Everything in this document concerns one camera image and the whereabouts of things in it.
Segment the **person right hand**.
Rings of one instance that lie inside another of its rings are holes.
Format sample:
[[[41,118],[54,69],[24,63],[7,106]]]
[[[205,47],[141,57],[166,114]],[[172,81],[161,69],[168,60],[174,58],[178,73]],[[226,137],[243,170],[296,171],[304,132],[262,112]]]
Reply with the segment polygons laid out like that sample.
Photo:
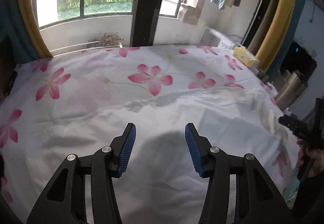
[[[307,155],[314,161],[307,177],[310,178],[319,175],[323,171],[323,150],[308,147],[300,138],[297,140],[297,145],[300,147],[296,163],[297,168],[300,168],[304,164],[303,158]]]

